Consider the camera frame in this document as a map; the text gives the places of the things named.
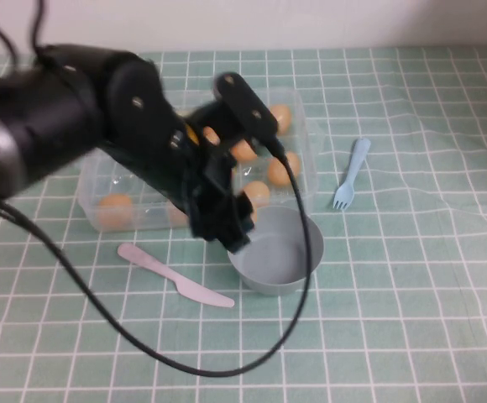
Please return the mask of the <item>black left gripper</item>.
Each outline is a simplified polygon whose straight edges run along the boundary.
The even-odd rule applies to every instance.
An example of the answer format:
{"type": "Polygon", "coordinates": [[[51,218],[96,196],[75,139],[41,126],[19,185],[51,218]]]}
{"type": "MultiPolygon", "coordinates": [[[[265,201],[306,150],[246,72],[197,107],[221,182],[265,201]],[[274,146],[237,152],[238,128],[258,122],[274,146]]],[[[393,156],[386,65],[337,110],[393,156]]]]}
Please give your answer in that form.
{"type": "Polygon", "coordinates": [[[234,195],[229,150],[264,139],[264,103],[213,100],[179,115],[166,100],[113,104],[113,158],[189,218],[191,232],[235,254],[250,242],[254,207],[234,195]]]}

